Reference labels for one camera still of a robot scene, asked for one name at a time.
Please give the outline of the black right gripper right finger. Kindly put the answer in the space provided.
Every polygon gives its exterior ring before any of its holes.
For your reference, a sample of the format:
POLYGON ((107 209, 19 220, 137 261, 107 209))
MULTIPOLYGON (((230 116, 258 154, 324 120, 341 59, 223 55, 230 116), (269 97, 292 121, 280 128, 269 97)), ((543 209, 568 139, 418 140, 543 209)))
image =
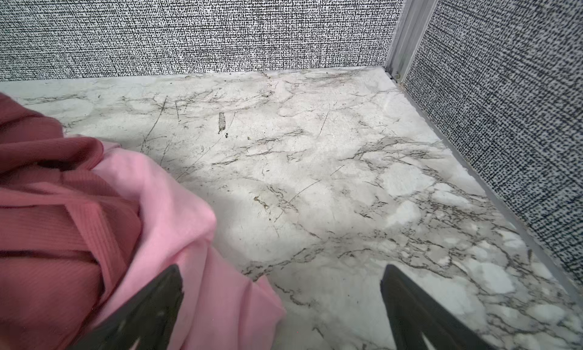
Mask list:
POLYGON ((398 267, 386 266, 380 292, 397 349, 492 349, 398 267))

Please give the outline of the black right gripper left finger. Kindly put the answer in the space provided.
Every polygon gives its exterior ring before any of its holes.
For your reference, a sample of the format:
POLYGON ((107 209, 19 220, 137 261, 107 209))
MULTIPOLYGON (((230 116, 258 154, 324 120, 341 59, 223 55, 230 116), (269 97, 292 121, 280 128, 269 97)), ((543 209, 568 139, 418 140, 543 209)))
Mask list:
POLYGON ((167 349, 183 299, 182 276, 173 264, 72 348, 167 349))

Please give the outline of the bright pink cloth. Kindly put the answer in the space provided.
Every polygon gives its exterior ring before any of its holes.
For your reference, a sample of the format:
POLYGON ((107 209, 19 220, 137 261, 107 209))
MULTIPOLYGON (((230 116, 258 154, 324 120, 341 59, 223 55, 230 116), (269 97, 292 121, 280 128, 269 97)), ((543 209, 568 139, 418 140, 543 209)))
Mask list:
POLYGON ((251 280, 213 247, 216 216, 149 157, 103 144, 95 174, 137 201, 141 238, 129 268, 88 331, 176 264, 184 299, 167 349, 269 349, 285 316, 268 279, 251 280))

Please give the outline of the dark red cloth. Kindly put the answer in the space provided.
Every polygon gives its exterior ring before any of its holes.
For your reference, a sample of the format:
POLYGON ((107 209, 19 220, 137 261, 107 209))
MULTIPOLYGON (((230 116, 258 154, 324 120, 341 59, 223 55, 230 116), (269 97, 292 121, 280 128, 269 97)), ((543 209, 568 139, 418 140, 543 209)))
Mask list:
POLYGON ((1 98, 1 347, 62 349, 115 290, 138 204, 94 172, 95 138, 1 98))

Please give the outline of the aluminium frame post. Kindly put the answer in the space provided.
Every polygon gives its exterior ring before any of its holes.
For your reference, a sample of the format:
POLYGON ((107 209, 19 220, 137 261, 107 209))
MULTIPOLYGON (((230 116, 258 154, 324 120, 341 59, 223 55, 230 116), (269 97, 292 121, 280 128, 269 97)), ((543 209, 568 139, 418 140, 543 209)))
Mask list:
POLYGON ((384 69, 397 84, 408 74, 439 0, 405 0, 384 69))

